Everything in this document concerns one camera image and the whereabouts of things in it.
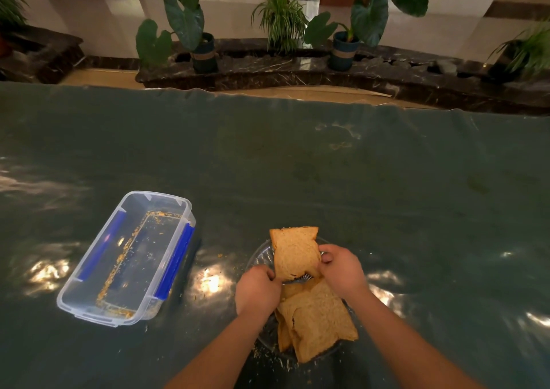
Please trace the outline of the person's right hand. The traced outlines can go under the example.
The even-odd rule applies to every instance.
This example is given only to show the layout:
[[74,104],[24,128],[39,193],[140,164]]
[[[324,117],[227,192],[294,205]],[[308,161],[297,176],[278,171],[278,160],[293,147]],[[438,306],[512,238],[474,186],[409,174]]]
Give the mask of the person's right hand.
[[348,305],[369,293],[368,282],[359,259],[350,250],[333,244],[319,246],[320,253],[330,252],[334,256],[331,263],[318,264],[320,274],[326,279],[336,294]]

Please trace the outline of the person's left hand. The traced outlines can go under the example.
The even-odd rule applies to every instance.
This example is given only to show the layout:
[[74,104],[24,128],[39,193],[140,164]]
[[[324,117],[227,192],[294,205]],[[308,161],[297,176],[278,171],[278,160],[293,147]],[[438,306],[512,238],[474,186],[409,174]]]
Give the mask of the person's left hand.
[[267,265],[257,265],[246,271],[237,283],[235,303],[238,316],[268,319],[278,307],[283,283],[279,278],[270,281]]

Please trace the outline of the brown bread slice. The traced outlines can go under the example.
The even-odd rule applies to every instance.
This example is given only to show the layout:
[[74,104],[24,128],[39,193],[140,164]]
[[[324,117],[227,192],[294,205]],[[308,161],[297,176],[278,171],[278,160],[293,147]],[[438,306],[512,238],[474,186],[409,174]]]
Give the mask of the brown bread slice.
[[311,279],[299,293],[281,301],[279,312],[290,331],[299,363],[305,364],[338,341],[356,341],[358,331],[349,310],[325,278]]
[[280,295],[280,301],[278,310],[280,311],[280,306],[282,303],[284,303],[287,299],[299,295],[303,292],[310,292],[320,281],[322,280],[322,277],[312,278],[305,282],[297,282],[297,283],[290,283],[290,284],[284,284],[282,286],[282,292]]
[[283,282],[291,282],[304,275],[319,277],[321,252],[316,241],[319,228],[302,226],[270,229],[274,251],[274,273]]
[[278,336],[278,349],[281,353],[286,352],[291,347],[293,347],[292,337],[288,325],[286,324],[284,316],[279,312],[278,309],[274,312],[277,322],[277,336]]

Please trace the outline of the person's right forearm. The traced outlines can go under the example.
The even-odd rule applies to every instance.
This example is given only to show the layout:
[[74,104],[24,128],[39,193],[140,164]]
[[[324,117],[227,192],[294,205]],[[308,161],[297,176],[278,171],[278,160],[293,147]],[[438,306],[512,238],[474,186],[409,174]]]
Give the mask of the person's right forearm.
[[368,286],[343,293],[402,389],[486,389],[426,342]]

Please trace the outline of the person's left forearm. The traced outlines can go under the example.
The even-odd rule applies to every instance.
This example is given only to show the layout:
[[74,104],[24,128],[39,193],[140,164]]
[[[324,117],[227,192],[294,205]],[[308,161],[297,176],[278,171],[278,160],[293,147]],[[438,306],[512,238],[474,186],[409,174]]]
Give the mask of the person's left forearm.
[[234,389],[271,311],[246,308],[164,389]]

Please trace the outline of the green plastic table cover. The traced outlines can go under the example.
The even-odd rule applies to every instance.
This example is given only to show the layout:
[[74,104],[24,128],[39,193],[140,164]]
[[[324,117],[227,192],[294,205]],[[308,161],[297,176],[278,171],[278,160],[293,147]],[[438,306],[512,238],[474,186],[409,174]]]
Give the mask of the green plastic table cover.
[[[118,328],[56,306],[125,194],[192,204],[167,301]],[[0,389],[161,388],[235,316],[269,229],[318,226],[491,389],[550,389],[550,110],[402,109],[0,83]]]

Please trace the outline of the clear plastic box, blue clips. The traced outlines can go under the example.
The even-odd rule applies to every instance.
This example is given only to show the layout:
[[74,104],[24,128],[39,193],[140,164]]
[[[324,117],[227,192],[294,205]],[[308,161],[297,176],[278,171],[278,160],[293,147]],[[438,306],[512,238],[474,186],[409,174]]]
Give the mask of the clear plastic box, blue clips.
[[154,318],[169,296],[195,227],[188,199],[127,193],[61,288],[57,307],[113,328]]

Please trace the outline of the long dark marble planter ledge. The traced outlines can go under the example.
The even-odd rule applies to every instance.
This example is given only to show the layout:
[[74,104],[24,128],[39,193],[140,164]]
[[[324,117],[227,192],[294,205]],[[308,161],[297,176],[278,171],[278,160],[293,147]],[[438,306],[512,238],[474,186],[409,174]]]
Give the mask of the long dark marble planter ledge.
[[469,112],[550,116],[550,71],[497,85],[490,65],[392,46],[361,44],[348,71],[328,67],[332,43],[299,48],[290,56],[267,50],[266,38],[215,40],[216,73],[196,73],[190,53],[173,42],[163,67],[140,65],[146,88],[198,88],[210,92],[276,87],[333,86],[388,94],[429,107]]

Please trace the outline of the dark blue plant pot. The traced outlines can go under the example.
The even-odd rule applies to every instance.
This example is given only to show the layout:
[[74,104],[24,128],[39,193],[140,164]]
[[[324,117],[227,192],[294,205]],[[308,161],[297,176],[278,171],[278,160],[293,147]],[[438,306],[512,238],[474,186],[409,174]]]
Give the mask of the dark blue plant pot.
[[353,36],[349,40],[346,31],[334,33],[332,49],[327,62],[328,67],[334,71],[348,71],[352,66],[359,45],[360,39]]
[[193,68],[198,74],[216,73],[218,71],[215,51],[215,38],[208,32],[195,50],[190,52]]

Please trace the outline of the striped spider plant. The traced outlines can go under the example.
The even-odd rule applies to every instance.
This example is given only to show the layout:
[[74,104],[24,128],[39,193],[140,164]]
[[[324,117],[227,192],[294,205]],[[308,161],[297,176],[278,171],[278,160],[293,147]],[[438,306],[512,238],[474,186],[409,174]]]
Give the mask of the striped spider plant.
[[298,0],[263,0],[251,13],[251,25],[267,33],[267,48],[281,55],[296,51],[309,23]]
[[498,84],[550,69],[550,16],[500,44],[491,52],[493,55],[498,58],[487,77]]

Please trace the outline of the large-leaf green plant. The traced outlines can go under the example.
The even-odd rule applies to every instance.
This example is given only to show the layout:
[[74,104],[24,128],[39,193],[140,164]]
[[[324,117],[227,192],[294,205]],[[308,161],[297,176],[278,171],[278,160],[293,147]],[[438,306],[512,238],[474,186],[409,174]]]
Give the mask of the large-leaf green plant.
[[157,34],[158,25],[153,19],[142,21],[135,36],[142,65],[163,66],[172,53],[173,34],[191,52],[203,42],[205,20],[199,3],[200,0],[163,0],[171,32],[163,30]]
[[[402,13],[412,17],[427,14],[429,0],[391,0]],[[375,47],[386,29],[389,17],[388,0],[354,0],[350,10],[350,25],[329,22],[331,14],[322,12],[308,23],[302,38],[305,44],[319,46],[329,39],[336,29],[344,29],[344,41],[360,42]]]

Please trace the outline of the short dark marble planter ledge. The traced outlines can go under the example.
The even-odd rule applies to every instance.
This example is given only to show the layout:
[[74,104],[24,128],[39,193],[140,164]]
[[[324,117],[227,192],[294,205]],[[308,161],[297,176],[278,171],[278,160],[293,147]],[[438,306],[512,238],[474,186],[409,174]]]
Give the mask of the short dark marble planter ledge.
[[56,85],[85,59],[82,43],[35,26],[0,30],[0,81]]

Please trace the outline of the green leafy plant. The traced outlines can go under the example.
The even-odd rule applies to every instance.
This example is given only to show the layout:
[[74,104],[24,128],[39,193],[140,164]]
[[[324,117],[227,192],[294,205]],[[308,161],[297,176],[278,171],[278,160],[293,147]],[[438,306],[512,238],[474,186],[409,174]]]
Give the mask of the green leafy plant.
[[0,0],[0,58],[11,53],[12,48],[4,39],[4,33],[27,26],[24,0]]

